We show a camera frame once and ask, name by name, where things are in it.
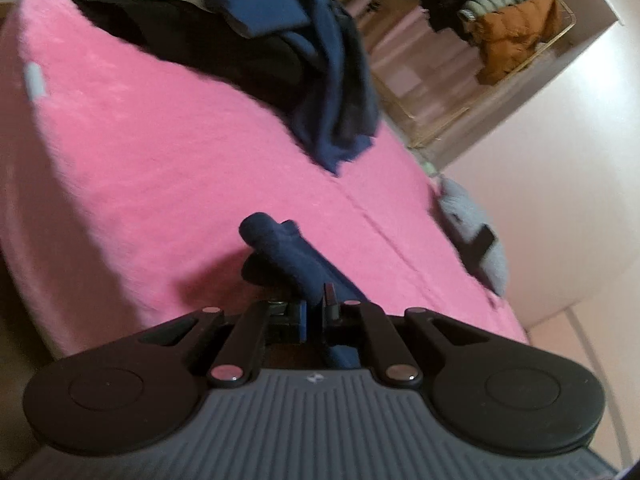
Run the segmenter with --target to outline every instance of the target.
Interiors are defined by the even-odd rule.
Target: blue cloth
[[[371,145],[378,98],[350,15],[337,0],[204,0],[246,38],[276,34],[314,70],[285,117],[307,153],[334,174]]]
[[[333,283],[338,301],[367,301],[363,292],[325,259],[287,220],[278,224],[266,213],[254,213],[240,224],[242,239],[254,249],[242,267],[242,277],[261,286],[287,284],[306,301],[320,308],[325,283]],[[337,368],[360,366],[358,352],[348,346],[325,349],[325,358]]]

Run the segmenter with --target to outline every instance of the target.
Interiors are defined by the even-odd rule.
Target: gray pillow
[[[441,186],[442,195],[438,203],[442,212],[442,227],[458,250],[464,244],[471,243],[485,224],[495,235],[486,212],[471,200],[465,188],[444,176]],[[498,296],[504,295],[509,271],[504,247],[497,237],[482,257],[479,267],[467,270]]]

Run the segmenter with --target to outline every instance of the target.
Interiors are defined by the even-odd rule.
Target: clothes pile
[[[420,0],[435,31],[452,28],[480,48],[478,82],[493,85],[532,56],[562,27],[557,0]]]
[[[73,0],[108,33],[222,78],[280,113],[333,174],[372,143],[378,99],[337,0]]]

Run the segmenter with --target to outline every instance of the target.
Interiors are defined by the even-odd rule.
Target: bed
[[[339,178],[271,110],[94,27],[70,0],[21,0],[0,37],[0,243],[54,355],[191,310],[237,313],[243,218],[295,220],[389,314],[424,306],[526,341],[430,215],[436,190],[381,123]]]

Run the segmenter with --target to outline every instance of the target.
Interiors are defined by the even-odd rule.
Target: gray ribbed plastic
[[[197,416],[149,448],[79,457],[44,447],[14,480],[587,480],[613,470],[586,449],[518,459],[450,434],[420,396],[368,370],[263,370],[212,390]]]

